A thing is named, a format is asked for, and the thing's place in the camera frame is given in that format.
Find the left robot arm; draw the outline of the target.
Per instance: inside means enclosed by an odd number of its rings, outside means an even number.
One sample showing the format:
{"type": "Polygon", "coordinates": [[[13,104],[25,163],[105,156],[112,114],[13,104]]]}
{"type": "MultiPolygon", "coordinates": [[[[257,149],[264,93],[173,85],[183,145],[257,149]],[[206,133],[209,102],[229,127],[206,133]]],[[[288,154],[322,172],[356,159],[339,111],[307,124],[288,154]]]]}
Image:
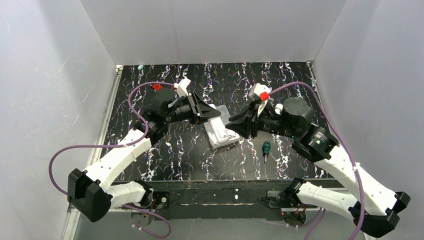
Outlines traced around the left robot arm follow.
{"type": "Polygon", "coordinates": [[[171,123],[188,120],[203,124],[219,117],[220,111],[195,93],[176,95],[171,89],[155,93],[127,135],[97,162],[68,176],[67,199],[91,222],[97,222],[111,209],[125,204],[149,204],[153,188],[141,180],[114,185],[118,175],[137,157],[152,148],[168,132],[171,123]]]}

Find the white remote control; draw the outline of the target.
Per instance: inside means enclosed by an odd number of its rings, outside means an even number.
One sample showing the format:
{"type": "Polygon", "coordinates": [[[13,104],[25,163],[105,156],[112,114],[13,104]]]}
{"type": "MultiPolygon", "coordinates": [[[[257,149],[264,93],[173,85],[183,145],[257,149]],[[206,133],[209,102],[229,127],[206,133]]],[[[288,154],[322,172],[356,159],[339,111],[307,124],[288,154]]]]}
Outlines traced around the white remote control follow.
{"type": "Polygon", "coordinates": [[[230,139],[226,127],[220,117],[210,118],[208,120],[210,127],[212,128],[213,134],[218,143],[224,143],[230,139]]]}

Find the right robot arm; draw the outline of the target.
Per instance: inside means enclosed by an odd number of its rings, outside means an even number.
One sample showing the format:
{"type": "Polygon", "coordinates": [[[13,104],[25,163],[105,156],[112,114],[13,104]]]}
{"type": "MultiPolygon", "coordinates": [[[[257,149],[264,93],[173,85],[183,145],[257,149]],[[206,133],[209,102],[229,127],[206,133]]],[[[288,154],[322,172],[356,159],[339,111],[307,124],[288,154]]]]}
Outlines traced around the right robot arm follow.
{"type": "Polygon", "coordinates": [[[315,110],[300,97],[291,97],[264,109],[251,102],[242,112],[229,118],[226,127],[249,139],[263,131],[293,139],[292,148],[302,157],[331,174],[346,189],[340,193],[295,178],[281,198],[289,204],[313,205],[337,213],[359,226],[369,236],[380,238],[393,231],[399,213],[411,198],[403,191],[392,191],[351,159],[339,141],[325,128],[313,124],[315,110]]]}

